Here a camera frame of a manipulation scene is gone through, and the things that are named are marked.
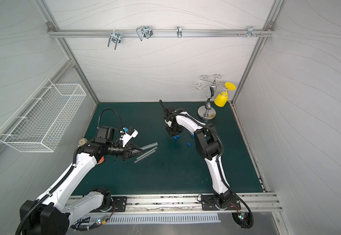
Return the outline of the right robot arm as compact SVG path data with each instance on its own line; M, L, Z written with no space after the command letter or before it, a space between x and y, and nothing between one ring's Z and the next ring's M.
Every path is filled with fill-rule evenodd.
M227 209L233 199L243 203L247 212L242 212L235 207L236 215L233 216L233 219L242 229L252 228L254 216L250 207L230 188L226 180L221 161L224 146L214 125L196 120L182 108L166 107L162 100L159 100L159 103L165 115L164 120L167 124L165 129L171 137L176 137L184 129L194 136L196 150L206 162L212 179L214 202L217 209Z

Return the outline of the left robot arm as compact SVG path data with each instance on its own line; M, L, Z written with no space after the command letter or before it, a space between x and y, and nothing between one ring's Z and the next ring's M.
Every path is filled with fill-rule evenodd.
M97 133L87 143L78 146L72 163L49 189L36 200L27 200L20 208L17 235L64 235L71 226L93 210L110 211L115 202L108 189L96 188L74 203L67 201L90 170L103 162L105 156L130 159L143 153L132 144L138 135L132 127L120 129L99 125Z

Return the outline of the beige red round object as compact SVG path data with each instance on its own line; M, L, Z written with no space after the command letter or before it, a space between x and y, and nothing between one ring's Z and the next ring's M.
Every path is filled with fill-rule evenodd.
M99 164L101 164L101 163L103 163L103 162L104 162L104 156L101 157L101 159L97 162L97 165L99 165Z

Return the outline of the green table mat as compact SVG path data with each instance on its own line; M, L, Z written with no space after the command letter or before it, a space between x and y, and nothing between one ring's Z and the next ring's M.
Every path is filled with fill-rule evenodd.
M229 104L216 108L212 123L223 142L223 170L231 189L237 193L261 193L263 188ZM158 148L136 164L135 159L123 161L107 156L84 177L74 195L86 195L95 188L108 189L115 195L213 191L211 176L194 138L187 130L177 140L167 133L160 103L100 103L85 134L87 139L96 135L98 125L133 127L139 132L134 144L158 143Z

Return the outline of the chrome cup holder stand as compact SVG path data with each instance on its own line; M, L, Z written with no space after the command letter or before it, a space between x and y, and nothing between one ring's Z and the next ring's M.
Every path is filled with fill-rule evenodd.
M211 105L211 99L215 96L218 88L221 88L223 91L227 92L227 88L223 87L221 84L222 82L219 81L221 79L221 75L214 74L213 80L209 79L207 75L202 75L200 80L210 82L208 86L208 90L205 93L207 98L205 104L198 109L198 115L204 121L211 121L216 117L216 110Z

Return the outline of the beige plastic bottle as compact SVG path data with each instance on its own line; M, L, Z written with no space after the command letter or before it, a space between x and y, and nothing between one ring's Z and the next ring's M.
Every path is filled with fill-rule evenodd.
M79 140L78 145L79 145L79 146L83 146L83 145L85 145L87 142L88 142L88 140L87 140L86 138L83 138L83 139Z

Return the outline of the metal clamp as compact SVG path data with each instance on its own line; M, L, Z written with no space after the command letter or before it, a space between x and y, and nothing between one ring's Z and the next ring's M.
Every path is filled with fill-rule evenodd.
M177 38L181 38L182 37L182 28L181 28L181 26L177 26L176 27L176 34L177 34Z
M117 45L120 44L120 43L121 43L121 36L120 36L120 34L115 33L115 32L111 33L107 46L109 47L110 45L114 45L114 50L116 50Z
M143 41L144 38L149 39L153 35L151 26L147 26L147 25L137 27L136 33L140 41Z
M254 28L250 26L246 32L244 33L237 33L239 37L246 37L246 38L258 38L263 37L263 33L255 32Z

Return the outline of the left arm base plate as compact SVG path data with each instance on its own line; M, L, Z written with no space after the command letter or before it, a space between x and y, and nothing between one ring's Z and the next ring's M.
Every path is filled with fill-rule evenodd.
M92 210L91 213L97 212L125 212L127 196L111 196L109 200L109 204L107 206L101 206L95 210Z

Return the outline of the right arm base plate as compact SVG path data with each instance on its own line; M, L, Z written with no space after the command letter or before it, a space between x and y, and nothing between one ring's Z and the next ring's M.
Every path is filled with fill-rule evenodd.
M199 194L196 199L201 204L203 211L241 210L240 201L235 196L233 196L233 198L224 205L218 205L217 200L215 199L215 196L213 194Z

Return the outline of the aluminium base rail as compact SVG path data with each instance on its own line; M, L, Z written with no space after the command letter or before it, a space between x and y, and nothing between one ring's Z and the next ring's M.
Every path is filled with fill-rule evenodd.
M133 194L113 195L127 196L125 212L118 214L156 214L156 213L236 213L229 211L203 211L197 201L198 194ZM280 212L282 206L275 193L240 193L239 197L252 212ZM241 202L242 212L248 208Z

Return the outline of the aluminium crossbar rail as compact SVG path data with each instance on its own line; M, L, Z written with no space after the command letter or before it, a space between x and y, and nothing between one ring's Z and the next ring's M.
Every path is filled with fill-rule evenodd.
M255 32L263 33L263 37L272 37L273 30L254 29ZM177 38L176 28L174 29L153 29L151 38ZM228 38L239 37L237 33L244 33L244 29L184 29L182 28L181 38ZM120 34L121 38L139 38L135 29L117 30L56 30L48 32L51 38L109 38L111 33Z

